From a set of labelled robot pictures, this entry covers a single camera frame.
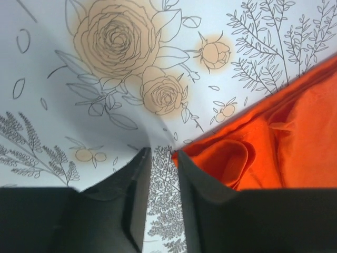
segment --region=white paper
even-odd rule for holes
[[[151,147],[144,252],[185,252],[170,152],[337,51],[335,1],[0,4],[0,186],[84,190]]]

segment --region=beige circle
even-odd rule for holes
[[[226,106],[222,111],[223,115],[225,115],[226,117],[232,116],[234,112],[235,112],[235,107],[231,104]]]
[[[77,150],[75,156],[80,162],[89,162],[93,158],[93,154],[88,149]]]
[[[95,155],[95,159],[97,162],[104,162],[106,160],[106,154],[103,152],[99,152]]]
[[[215,120],[220,123],[226,119],[226,116],[223,113],[218,113],[215,117]]]

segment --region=printed rose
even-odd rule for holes
[[[178,109],[187,97],[179,81],[158,67],[148,67],[143,73],[141,96],[145,107],[158,115],[164,115]]]
[[[202,48],[202,61],[208,69],[223,67],[230,59],[230,48],[221,42],[212,42]]]
[[[123,79],[153,64],[159,40],[144,7],[128,0],[97,0],[78,27],[74,46],[93,74]]]

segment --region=small fruit drawing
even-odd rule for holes
[[[235,112],[235,104],[237,104],[235,102],[235,98],[232,98],[231,100],[228,101],[227,104],[224,104],[223,102],[220,101],[213,101],[213,103],[217,106],[220,106],[220,110],[213,108],[213,111],[216,113],[216,116],[212,117],[211,119],[211,123],[213,123],[213,121],[215,120],[218,123],[223,122],[225,119],[229,118],[230,116],[232,116]]]
[[[97,150],[101,149],[103,146],[87,148],[81,141],[77,141],[71,137],[65,137],[65,138],[76,145],[75,147],[71,147],[69,149],[77,150],[75,153],[75,158],[79,162],[90,162],[91,161],[96,169],[98,162],[104,162],[106,160],[105,153],[96,152]]]

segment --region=orange fabric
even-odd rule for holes
[[[336,187],[336,71],[334,56],[184,151],[237,190]]]

